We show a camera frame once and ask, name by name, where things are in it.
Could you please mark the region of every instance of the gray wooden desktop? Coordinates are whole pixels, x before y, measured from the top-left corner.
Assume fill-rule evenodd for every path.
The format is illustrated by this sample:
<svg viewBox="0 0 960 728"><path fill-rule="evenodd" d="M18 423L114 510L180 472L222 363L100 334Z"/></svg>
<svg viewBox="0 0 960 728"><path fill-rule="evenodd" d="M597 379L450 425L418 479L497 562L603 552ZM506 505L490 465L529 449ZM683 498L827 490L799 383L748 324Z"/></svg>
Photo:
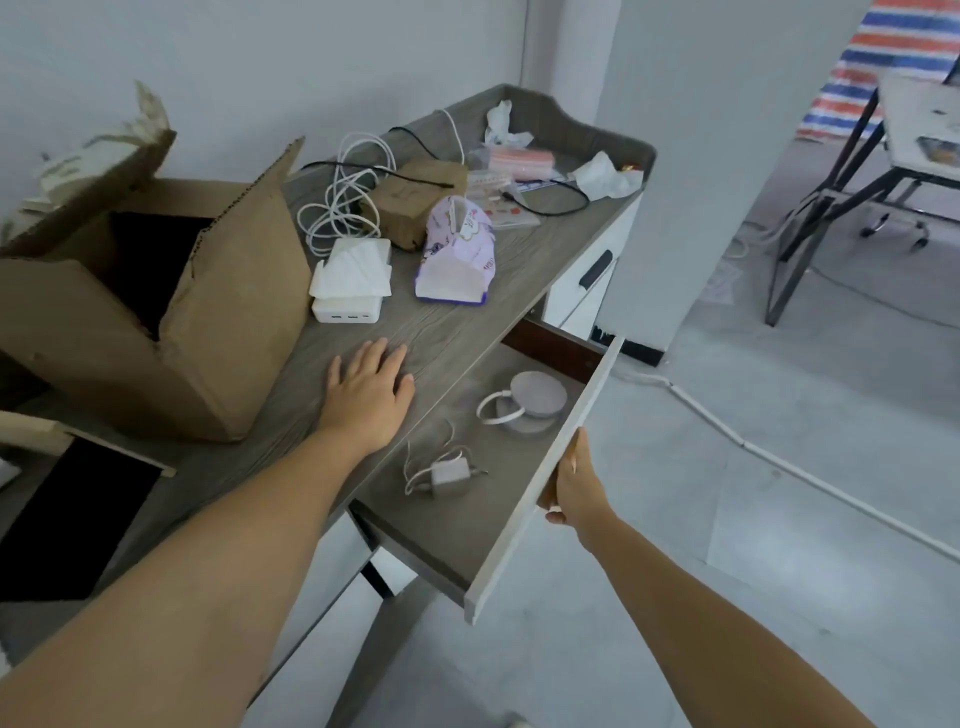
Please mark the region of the gray wooden desktop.
<svg viewBox="0 0 960 728"><path fill-rule="evenodd" d="M488 89L448 109L466 150L480 143L487 110L503 98L512 99L514 103L512 128L531 131L543 147L562 151L564 166L580 163L603 150L616 164L638 164L649 178L656 155L649 145L582 125L560 111L552 98L508 85ZM429 114L407 126L440 158L459 157L444 115ZM384 138L394 150L398 164L424 155L417 142L403 132L391 132ZM382 163L379 154L375 149L365 150L356 155L356 161ZM291 212L296 213L306 202L322 199L330 175L329 167L315 167L293 175L284 187ZM330 516L336 519L444 394L535 306L570 263L635 197L600 200L573 215L544 217L536 228L499 232L496 276L488 301L482 306L427 303L417 299L414 276L419 256L395 251L393 296L384 303L380 320L369 326L354 326L322 325L311 318L250 434L242 442L222 445L137 441L116 434L72 407L55 391L47 391L24 403L19 407L22 412L81 426L178 469L175 477L161 478L155 486L118 547L99 588L129 569L206 504L301 442L317 422L324 398L324 373L333 356L349 355L367 339L386 336L391 347L401 343L409 346L404 370L417 378L417 395L394 441L367 458L344 485ZM581 201L569 190L551 187L529 193L527 202L537 209L560 211ZM308 258L312 266L315 258L309 254ZM242 358L236 366L243 366ZM6 532L52 467L49 459L39 456L24 457L18 453L17 460L26 465L25 472L0 491L0 533ZM0 604L0 644L13 663L19 662L81 606L69 602Z"/></svg>

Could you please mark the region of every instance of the black metal table leg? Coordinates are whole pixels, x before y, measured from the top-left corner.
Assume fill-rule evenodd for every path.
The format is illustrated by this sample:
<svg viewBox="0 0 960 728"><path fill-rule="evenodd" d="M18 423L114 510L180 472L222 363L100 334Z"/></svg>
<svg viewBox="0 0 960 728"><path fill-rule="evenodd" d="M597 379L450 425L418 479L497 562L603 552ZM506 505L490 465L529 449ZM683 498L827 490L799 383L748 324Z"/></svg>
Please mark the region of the black metal table leg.
<svg viewBox="0 0 960 728"><path fill-rule="evenodd" d="M797 286L800 285L800 279L806 273L806 267L810 264L810 261L813 259L813 254L817 252L817 248L820 247L820 244L824 242L824 238L827 236L827 231L830 228L829 220L821 220L817 224L817 230L813 233L813 237L810 242L807 243L804 251L800 255L800 259L797 261L797 265L794 267L793 272L790 274L790 278L787 279L786 285L783 286L783 290L780 292L780 295L777 297L777 300L774 302L773 306L770 305L770 300L767 300L767 315L764 318L764 322L767 326L776 326L777 322L780 320L780 316L783 315L783 310L786 308L786 305L790 303L790 299L793 296L793 292L797 290ZM774 271L774 283L776 283L776 274L777 271ZM770 297L773 298L774 286L770 287Z"/></svg>
<svg viewBox="0 0 960 728"><path fill-rule="evenodd" d="M844 168L844 165L847 163L847 159L849 159L850 155L853 153L856 143L860 140L860 136L863 135L864 130L867 128L867 124L870 123L870 118L874 115L874 111L876 111L876 105L879 103L879 100L879 91L874 90L873 95L870 97L870 101L867 102L867 106L863 108L863 113L861 113L860 118L856 120L856 126L853 127L853 131L851 132L850 136L847 137L847 143L844 144L843 149L840 150L840 156L837 157L837 160L833 163L833 168L830 170L830 173L827 175L827 178L821 185L821 189L835 186L836 181L840 177L840 171Z"/></svg>
<svg viewBox="0 0 960 728"><path fill-rule="evenodd" d="M869 117L864 115L860 117L860 120L862 121L864 118ZM870 153L876 148L876 145L880 143L880 140L883 138L883 134L883 124L877 124L876 129L874 129L873 133L870 134L870 137L863 143L863 146L856 151L853 159L850 160L850 164L843 167L843 171L839 173L839 176L836 178L836 180L831 182L830 177L827 177L827 180L824 182L824 185L827 186L826 189L842 192L850 180L853 179L853 175L856 174L857 170L863 166L863 162L867 160L867 157L870 156ZM829 203L824 205L823 200L820 200L816 205L814 205L813 210L811 210L811 213L807 216L807 219L804 220L804 223L800 226L800 229L797 231L797 234L794 236L793 240L780 254L781 263L785 263L791 257L793 257L794 253L797 252L797 249L801 246L801 244L811 234L813 234L813 231L817 229L817 224L820 222L820 218L827 211L828 207Z"/></svg>
<svg viewBox="0 0 960 728"><path fill-rule="evenodd" d="M774 295L777 292L777 271L780 267L780 259L775 258L774 260L774 272L773 276L771 277L770 292L767 297L767 312L766 316L764 317L764 321L768 326L777 325L777 322L780 320L780 316L783 314L783 310L786 308L786 305L790 303L790 298L793 296L794 291L797 290L797 286L800 284L800 279L806 272L806 268L809 266L810 261L813 260L813 256L817 252L817 249L820 247L821 243L823 243L824 237L827 235L827 231L829 230L829 227L833 221L847 214L855 207L862 205L868 200L871 200L877 195L889 194L905 176L906 175L903 170L895 167L894 169L884 172L882 175L870 182L870 184L864 186L863 189L854 193L848 200L845 200L842 203L833 205L833 198L829 196L825 197L824 200L821 201L826 201L826 205L829 210L826 213L821 214L815 223L804 223L803 227L797 232L793 241L791 241L790 245L793 248L793 251L796 252L800 245L812 235L810 242L806 244L804 251L801 253L800 259L797 261L796 266L790 273L790 278L787 279L786 284L783 286L783 290L780 291L780 295L777 296L775 301Z"/></svg>

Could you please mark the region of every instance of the right hand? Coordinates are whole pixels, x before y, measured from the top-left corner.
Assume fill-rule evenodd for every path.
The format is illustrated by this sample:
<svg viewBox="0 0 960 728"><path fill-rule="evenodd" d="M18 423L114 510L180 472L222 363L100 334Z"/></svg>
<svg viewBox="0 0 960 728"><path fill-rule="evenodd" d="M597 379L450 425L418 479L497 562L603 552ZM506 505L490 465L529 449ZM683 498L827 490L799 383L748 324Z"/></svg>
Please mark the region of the right hand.
<svg viewBox="0 0 960 728"><path fill-rule="evenodd" d="M551 523L572 525L581 541L593 523L613 515L603 483L593 471L590 443L583 427L577 427L573 433L538 505L546 509L546 519ZM557 506L560 510L551 510Z"/></svg>
<svg viewBox="0 0 960 728"><path fill-rule="evenodd" d="M356 448L358 457L366 457L393 440L414 398L413 375L405 375L396 384L406 346L397 347L384 358L386 350L387 339L368 341L345 372L340 356L335 356L326 376L326 401L317 432L343 435L343 442Z"/></svg>

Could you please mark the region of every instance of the white wall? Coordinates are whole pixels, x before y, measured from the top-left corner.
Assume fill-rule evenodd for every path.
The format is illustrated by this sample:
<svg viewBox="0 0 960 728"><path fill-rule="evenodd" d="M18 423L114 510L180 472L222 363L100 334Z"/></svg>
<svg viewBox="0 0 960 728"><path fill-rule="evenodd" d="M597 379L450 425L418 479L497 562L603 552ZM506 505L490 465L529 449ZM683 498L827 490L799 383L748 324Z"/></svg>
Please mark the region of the white wall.
<svg viewBox="0 0 960 728"><path fill-rule="evenodd" d="M573 118L592 124L620 2L530 0L520 82L550 94Z"/></svg>
<svg viewBox="0 0 960 728"><path fill-rule="evenodd" d="M36 193L40 153L136 116L149 85L180 136L162 174L251 180L518 83L525 0L36 0L0 25L0 210Z"/></svg>
<svg viewBox="0 0 960 728"><path fill-rule="evenodd" d="M869 6L623 0L596 123L658 157L598 326L666 349Z"/></svg>

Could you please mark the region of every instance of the open drawer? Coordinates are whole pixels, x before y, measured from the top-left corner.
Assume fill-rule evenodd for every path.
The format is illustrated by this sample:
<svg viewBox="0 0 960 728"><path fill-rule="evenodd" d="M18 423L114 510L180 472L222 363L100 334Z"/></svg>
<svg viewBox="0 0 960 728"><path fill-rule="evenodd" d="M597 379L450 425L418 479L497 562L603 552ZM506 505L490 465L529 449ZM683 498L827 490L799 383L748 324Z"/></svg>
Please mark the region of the open drawer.
<svg viewBox="0 0 960 728"><path fill-rule="evenodd" d="M403 494L407 448L399 449L353 502L353 511L387 550L464 608L473 624L506 567L537 498L610 373L622 339L605 351L559 329L520 321L447 392L410 437L416 469L453 444L470 448L477 475L459 496ZM477 404L537 370L566 389L563 412L547 430L520 435L484 425Z"/></svg>

